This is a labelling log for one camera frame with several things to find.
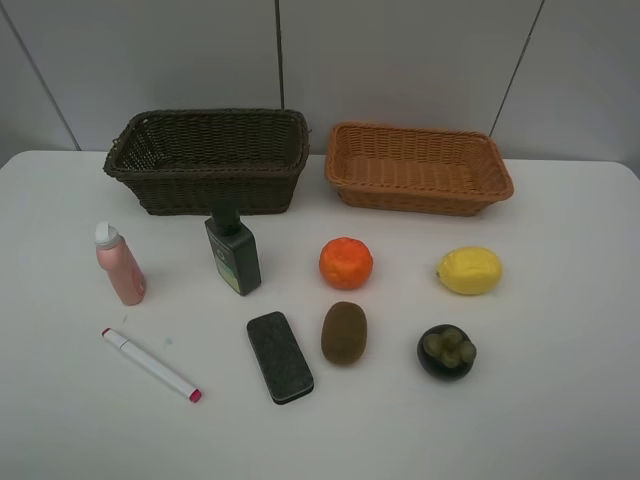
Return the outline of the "white marker pink caps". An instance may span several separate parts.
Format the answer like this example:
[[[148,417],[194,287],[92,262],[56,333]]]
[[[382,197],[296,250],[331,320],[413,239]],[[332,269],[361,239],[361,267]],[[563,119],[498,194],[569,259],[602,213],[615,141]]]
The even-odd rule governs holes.
[[[101,336],[122,355],[191,403],[196,404],[202,399],[199,388],[118,331],[106,328]]]

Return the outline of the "orange wicker basket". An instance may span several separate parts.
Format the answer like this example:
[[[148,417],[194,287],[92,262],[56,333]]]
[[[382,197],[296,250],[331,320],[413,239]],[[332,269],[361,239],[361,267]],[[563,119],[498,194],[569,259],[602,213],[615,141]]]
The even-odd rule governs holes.
[[[347,205],[475,216],[514,185],[485,134],[342,122],[333,127],[325,177]]]

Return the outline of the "brown kiwi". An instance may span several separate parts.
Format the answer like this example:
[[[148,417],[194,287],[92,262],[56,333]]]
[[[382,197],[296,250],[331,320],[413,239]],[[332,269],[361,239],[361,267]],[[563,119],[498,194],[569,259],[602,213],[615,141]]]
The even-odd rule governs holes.
[[[321,349],[332,364],[356,363],[367,345],[368,324],[364,310],[357,304],[341,301],[328,310],[321,332]]]

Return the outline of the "yellow lemon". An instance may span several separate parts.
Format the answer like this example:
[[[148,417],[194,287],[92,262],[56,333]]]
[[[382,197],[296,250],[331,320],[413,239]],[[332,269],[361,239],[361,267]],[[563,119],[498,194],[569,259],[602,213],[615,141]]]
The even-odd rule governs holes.
[[[436,275],[450,291],[466,296],[483,295],[500,282],[503,266],[500,258],[484,247],[461,247],[442,257]]]

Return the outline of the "dark green ink bottle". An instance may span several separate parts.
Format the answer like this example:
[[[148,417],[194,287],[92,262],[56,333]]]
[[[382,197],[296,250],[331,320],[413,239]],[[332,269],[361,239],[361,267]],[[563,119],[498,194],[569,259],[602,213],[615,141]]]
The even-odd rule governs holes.
[[[237,208],[214,206],[204,225],[220,276],[241,296],[256,290],[261,285],[256,241]]]

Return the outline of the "pink bottle white cap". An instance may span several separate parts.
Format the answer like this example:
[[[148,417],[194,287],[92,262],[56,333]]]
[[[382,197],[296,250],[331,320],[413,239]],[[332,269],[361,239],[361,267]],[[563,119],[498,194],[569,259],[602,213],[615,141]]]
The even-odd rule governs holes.
[[[139,304],[146,294],[146,279],[125,238],[108,222],[96,226],[96,257],[111,285],[126,306]]]

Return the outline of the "orange mandarin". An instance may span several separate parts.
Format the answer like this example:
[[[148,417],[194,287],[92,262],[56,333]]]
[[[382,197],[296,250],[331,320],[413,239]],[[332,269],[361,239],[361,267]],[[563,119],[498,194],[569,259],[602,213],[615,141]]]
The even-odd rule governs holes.
[[[321,250],[319,271],[325,282],[340,290],[354,290],[366,284],[374,266],[366,244],[358,239],[339,237]]]

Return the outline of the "dark brown wicker basket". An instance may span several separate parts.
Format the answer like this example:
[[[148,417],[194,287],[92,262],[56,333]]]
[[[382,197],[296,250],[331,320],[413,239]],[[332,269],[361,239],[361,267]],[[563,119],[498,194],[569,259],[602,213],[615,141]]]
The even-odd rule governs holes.
[[[308,134],[295,110],[147,111],[114,140],[103,170],[151,215],[208,215],[216,204],[279,214],[305,168]]]

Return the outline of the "grey felt board eraser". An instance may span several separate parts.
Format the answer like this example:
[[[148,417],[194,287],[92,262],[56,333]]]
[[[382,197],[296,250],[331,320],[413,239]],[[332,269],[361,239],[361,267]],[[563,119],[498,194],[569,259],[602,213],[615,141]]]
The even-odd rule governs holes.
[[[314,378],[290,324],[276,311],[247,323],[247,335],[273,402],[290,403],[314,389]]]

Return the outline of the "dark mangosteen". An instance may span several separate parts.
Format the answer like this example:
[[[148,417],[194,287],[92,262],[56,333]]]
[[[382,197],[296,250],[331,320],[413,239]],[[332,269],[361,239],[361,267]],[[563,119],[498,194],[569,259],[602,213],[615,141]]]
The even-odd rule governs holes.
[[[457,381],[472,369],[477,348],[459,327],[437,325],[427,330],[417,344],[417,357],[421,367],[441,381]]]

